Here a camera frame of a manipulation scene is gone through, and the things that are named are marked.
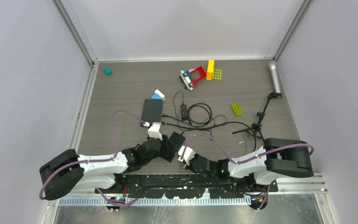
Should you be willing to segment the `black mini tripod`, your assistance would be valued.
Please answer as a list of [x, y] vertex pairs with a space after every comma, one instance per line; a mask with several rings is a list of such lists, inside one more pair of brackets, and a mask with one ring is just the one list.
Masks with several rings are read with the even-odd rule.
[[268, 96], [267, 96], [267, 101], [266, 101], [266, 104], [263, 108], [263, 111], [262, 112], [258, 112], [256, 114], [256, 116], [258, 117], [258, 121], [257, 123], [253, 123], [251, 125], [251, 127], [248, 127], [246, 129], [242, 129], [242, 130], [238, 130], [238, 131], [235, 131], [235, 132], [232, 132], [232, 134], [237, 134], [237, 133], [241, 133], [241, 132], [246, 132], [248, 133], [249, 135], [253, 136], [255, 139], [256, 138], [259, 138], [261, 140], [264, 140], [264, 137], [263, 137], [263, 134], [262, 134], [262, 129], [261, 129], [261, 126], [262, 126], [262, 121], [265, 117], [265, 112], [267, 110], [267, 107], [269, 105], [269, 102], [270, 100], [272, 99], [281, 99], [282, 98], [282, 94], [281, 93], [277, 93], [276, 91], [273, 91], [271, 92]]

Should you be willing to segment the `blue white toy brick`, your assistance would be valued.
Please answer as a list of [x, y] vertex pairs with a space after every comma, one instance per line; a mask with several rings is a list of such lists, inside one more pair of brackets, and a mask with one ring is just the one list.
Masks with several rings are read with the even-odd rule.
[[158, 89], [155, 90], [154, 94], [151, 97], [152, 100], [165, 100], [165, 95]]

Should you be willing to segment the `green toy brick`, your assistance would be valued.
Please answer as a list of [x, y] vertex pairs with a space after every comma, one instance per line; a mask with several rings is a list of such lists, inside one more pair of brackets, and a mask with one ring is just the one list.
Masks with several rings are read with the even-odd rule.
[[242, 111], [242, 109], [241, 109], [239, 104], [233, 104], [233, 105], [231, 105], [231, 108], [232, 108], [235, 116], [238, 117], [238, 116], [241, 116], [243, 114], [243, 111]]

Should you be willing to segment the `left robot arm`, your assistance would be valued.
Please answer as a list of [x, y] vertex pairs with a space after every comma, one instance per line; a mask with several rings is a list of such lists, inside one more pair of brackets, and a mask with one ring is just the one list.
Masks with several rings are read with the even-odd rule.
[[68, 149], [40, 167], [39, 198], [52, 201], [90, 188], [119, 193], [124, 189], [124, 180], [118, 176], [138, 171], [158, 157], [172, 162], [184, 141], [183, 135], [173, 132], [170, 137], [148, 138], [117, 154], [88, 156]]

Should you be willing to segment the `silver microphone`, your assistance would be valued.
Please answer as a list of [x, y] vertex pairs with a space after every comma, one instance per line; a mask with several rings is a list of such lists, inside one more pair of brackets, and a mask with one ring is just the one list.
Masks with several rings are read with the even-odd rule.
[[269, 61], [268, 62], [268, 70], [271, 76], [273, 89], [276, 93], [281, 94], [281, 83], [279, 78], [279, 69], [278, 65], [275, 61]]

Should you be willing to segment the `black power adapter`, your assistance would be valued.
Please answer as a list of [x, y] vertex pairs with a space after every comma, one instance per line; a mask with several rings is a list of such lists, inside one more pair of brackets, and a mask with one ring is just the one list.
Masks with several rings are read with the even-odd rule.
[[188, 120], [188, 109], [187, 109], [187, 105], [182, 104], [180, 106], [180, 113], [181, 113], [181, 120], [182, 121], [187, 121]]

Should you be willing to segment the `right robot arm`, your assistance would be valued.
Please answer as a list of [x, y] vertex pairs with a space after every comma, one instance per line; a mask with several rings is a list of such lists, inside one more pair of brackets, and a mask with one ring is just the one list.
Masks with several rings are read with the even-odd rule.
[[314, 147], [305, 141], [268, 138], [263, 146], [241, 157], [227, 156], [212, 161], [189, 146], [178, 151], [178, 161], [185, 169], [212, 179], [247, 179], [252, 191], [260, 191], [281, 177], [308, 178], [314, 175], [311, 155]]

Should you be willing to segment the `black network switch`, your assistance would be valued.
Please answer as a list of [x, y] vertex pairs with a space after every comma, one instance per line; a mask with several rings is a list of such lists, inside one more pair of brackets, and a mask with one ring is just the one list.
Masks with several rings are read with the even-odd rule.
[[186, 138], [177, 132], [173, 132], [168, 139], [169, 153], [175, 154], [179, 151]]

